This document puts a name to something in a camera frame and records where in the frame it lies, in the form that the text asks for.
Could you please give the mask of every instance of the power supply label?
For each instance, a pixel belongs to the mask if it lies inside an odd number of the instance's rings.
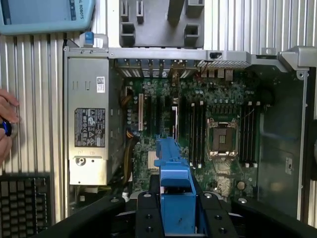
[[[105,147],[106,110],[75,110],[75,147]]]

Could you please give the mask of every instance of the human hand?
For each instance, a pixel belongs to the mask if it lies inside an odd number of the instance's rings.
[[[9,122],[17,123],[19,118],[10,104],[18,106],[19,102],[12,94],[0,89],[0,117]]]
[[[5,134],[5,130],[0,128],[0,164],[6,159],[8,156],[10,149],[12,147],[12,139],[10,136]]]

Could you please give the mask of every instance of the blue object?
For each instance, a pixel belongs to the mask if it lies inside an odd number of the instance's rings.
[[[165,233],[195,233],[196,190],[186,159],[181,158],[173,138],[157,140],[161,215]]]
[[[2,123],[0,124],[0,128],[4,129],[5,134],[7,136],[11,136],[12,135],[12,126],[11,126],[11,123],[8,122],[7,120],[2,119]]]
[[[0,0],[0,34],[85,30],[94,7],[95,0]]]
[[[94,33],[91,31],[85,32],[85,45],[94,44]]]

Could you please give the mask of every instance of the cpu socket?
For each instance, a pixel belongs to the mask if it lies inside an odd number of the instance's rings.
[[[214,121],[213,118],[209,119],[209,130],[212,138],[211,150],[209,151],[211,157],[234,157],[237,155],[236,129],[236,119],[230,122]]]

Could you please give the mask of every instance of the circuit board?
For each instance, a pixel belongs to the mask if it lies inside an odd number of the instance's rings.
[[[148,190],[150,175],[159,173],[156,140],[174,137],[203,191],[225,199],[254,196],[257,86],[253,74],[223,69],[209,77],[125,79],[125,91],[133,91],[126,127],[139,138],[132,156],[133,191]]]

